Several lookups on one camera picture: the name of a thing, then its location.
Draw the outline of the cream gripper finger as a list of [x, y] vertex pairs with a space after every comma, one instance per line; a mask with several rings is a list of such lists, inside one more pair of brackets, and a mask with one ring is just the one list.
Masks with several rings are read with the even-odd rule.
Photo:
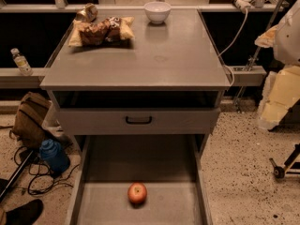
[[300, 100], [300, 67], [285, 66], [279, 72], [271, 71], [266, 77], [262, 100], [258, 109], [259, 128], [271, 130]]
[[267, 31], [265, 31], [263, 34], [258, 36], [254, 43], [258, 47], [262, 48], [273, 48], [275, 43], [275, 37], [277, 33], [278, 27], [276, 25], [269, 28]]

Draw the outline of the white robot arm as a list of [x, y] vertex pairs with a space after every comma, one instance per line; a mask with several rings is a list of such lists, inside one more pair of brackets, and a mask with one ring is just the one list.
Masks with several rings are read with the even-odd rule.
[[272, 47], [274, 58], [284, 65], [279, 72], [269, 73], [262, 90], [258, 127], [270, 130], [300, 100], [300, 0], [277, 25], [258, 36], [255, 44]]

